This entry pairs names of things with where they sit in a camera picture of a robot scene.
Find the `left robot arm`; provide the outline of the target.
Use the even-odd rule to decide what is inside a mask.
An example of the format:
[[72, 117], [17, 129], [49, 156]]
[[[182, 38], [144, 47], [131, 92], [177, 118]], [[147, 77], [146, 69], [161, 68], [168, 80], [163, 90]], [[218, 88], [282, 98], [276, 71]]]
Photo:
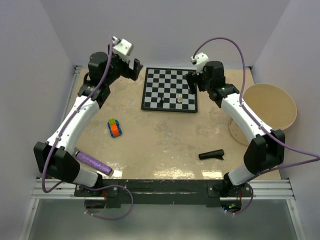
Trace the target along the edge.
[[37, 142], [33, 148], [42, 177], [53, 177], [66, 183], [86, 186], [92, 196], [104, 190], [100, 172], [81, 166], [76, 159], [76, 143], [91, 118], [108, 98], [110, 85], [120, 77], [137, 80], [142, 64], [134, 59], [130, 68], [130, 55], [134, 46], [125, 39], [113, 40], [108, 53], [95, 52], [89, 57], [88, 73], [77, 97], [59, 128], [46, 142]]

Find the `black trash bag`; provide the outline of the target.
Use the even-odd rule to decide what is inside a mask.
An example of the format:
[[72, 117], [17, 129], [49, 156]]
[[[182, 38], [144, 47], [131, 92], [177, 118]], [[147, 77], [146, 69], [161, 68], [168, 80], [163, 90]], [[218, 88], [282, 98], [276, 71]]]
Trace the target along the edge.
[[223, 149], [213, 150], [209, 152], [200, 153], [198, 155], [198, 158], [200, 160], [207, 160], [207, 159], [218, 159], [223, 160], [223, 156], [225, 155], [225, 152]]

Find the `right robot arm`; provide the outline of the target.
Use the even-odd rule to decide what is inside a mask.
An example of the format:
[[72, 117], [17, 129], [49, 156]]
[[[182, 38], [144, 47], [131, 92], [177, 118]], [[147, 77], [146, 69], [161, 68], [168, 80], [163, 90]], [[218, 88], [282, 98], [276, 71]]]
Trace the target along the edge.
[[207, 92], [216, 105], [228, 113], [248, 140], [243, 164], [226, 173], [219, 194], [235, 196], [246, 182], [284, 161], [285, 134], [264, 123], [245, 103], [238, 89], [226, 83], [224, 66], [220, 61], [191, 60], [196, 71], [186, 74], [192, 94]]

